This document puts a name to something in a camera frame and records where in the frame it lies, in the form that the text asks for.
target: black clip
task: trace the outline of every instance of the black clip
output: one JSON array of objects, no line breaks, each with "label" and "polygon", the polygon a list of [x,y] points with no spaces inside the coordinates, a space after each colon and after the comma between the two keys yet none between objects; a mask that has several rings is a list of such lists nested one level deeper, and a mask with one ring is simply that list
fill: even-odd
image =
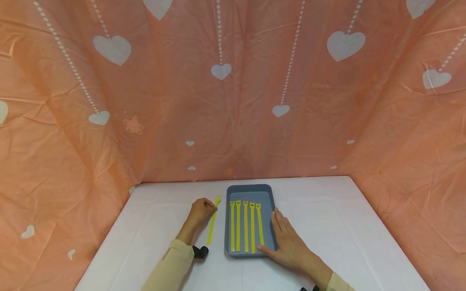
[{"label": "black clip", "polygon": [[205,259],[207,255],[209,254],[209,249],[206,246],[203,246],[202,248],[198,248],[195,245],[192,246],[192,250],[194,251],[194,258],[195,259]]},{"label": "black clip", "polygon": [[[302,287],[300,291],[308,291],[306,288]],[[319,287],[314,286],[314,288],[312,289],[312,291],[320,291]]]}]

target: beige sleeve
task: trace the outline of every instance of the beige sleeve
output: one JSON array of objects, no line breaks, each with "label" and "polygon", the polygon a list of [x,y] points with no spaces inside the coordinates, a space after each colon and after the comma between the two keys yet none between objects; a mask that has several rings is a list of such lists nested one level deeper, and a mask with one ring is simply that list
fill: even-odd
[{"label": "beige sleeve", "polygon": [[178,291],[193,258],[192,246],[177,239],[172,240],[164,257],[147,278],[142,291]]},{"label": "beige sleeve", "polygon": [[345,282],[337,273],[333,272],[330,278],[327,291],[356,291],[348,283]]}]

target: orange curtain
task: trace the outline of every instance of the orange curtain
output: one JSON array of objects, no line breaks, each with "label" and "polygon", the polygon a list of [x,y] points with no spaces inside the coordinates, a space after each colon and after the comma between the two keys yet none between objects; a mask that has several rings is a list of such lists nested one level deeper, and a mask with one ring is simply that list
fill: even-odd
[{"label": "orange curtain", "polygon": [[2,290],[72,290],[130,187],[349,175],[466,290],[466,3],[3,0]]}]

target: white table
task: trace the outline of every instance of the white table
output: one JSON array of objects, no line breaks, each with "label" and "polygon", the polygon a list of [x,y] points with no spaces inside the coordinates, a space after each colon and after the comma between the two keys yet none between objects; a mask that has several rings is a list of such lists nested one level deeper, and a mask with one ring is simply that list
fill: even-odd
[{"label": "white table", "polygon": [[[230,185],[265,183],[276,206],[308,247],[358,291],[429,290],[408,258],[346,176],[139,185],[76,291],[138,291],[183,224],[192,202],[222,195],[209,256],[193,264],[184,291],[299,291],[312,284],[267,258],[224,252]],[[208,227],[196,245],[206,244]]]}]

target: gray tray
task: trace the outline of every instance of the gray tray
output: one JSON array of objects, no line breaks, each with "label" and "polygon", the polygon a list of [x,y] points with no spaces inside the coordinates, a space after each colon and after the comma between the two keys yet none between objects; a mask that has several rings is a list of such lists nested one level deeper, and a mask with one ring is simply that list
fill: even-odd
[{"label": "gray tray", "polygon": [[[231,251],[231,213],[230,202],[241,200],[240,206],[240,251]],[[244,201],[248,201],[247,212],[247,228],[248,228],[248,245],[249,252],[245,252],[245,233],[244,233]],[[264,244],[270,249],[277,250],[277,241],[272,229],[272,222],[270,217],[272,211],[275,209],[274,196],[272,195],[272,188],[266,184],[256,185],[233,185],[226,190],[226,218],[225,218],[225,252],[231,257],[262,257],[264,256],[257,249],[255,254],[252,253],[252,248],[256,248],[260,244],[259,237],[259,221],[257,209],[254,209],[254,230],[255,230],[255,246],[251,245],[251,208],[250,203],[261,204],[262,216],[262,233],[264,236]],[[237,224],[237,206],[234,206],[234,242],[236,249],[236,224]]]}]

